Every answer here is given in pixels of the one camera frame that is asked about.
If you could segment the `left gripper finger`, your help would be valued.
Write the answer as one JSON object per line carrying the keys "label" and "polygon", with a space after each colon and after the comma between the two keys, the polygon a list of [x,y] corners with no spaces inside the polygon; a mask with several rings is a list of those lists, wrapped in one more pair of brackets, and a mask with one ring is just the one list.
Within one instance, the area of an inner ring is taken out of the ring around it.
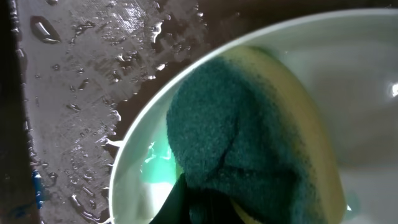
{"label": "left gripper finger", "polygon": [[190,206],[194,200],[195,194],[187,185],[186,175],[181,174],[150,224],[192,224]]}

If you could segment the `green yellow sponge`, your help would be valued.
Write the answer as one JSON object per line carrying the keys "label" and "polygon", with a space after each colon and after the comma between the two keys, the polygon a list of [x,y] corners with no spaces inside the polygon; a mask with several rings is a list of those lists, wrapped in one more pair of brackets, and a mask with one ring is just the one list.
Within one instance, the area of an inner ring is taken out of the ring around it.
{"label": "green yellow sponge", "polygon": [[277,59],[235,47],[194,69],[166,115],[191,223],[340,223],[346,203],[317,107]]}

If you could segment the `white plate back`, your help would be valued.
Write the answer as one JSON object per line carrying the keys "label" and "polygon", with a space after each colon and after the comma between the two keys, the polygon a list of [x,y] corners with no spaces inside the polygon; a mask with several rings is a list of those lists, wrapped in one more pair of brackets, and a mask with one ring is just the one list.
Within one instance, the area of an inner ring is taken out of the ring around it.
{"label": "white plate back", "polygon": [[397,10],[305,16],[233,40],[174,76],[119,141],[111,223],[149,223],[176,179],[165,114],[185,77],[238,45],[268,50],[303,83],[326,121],[346,195],[345,223],[397,222]]}

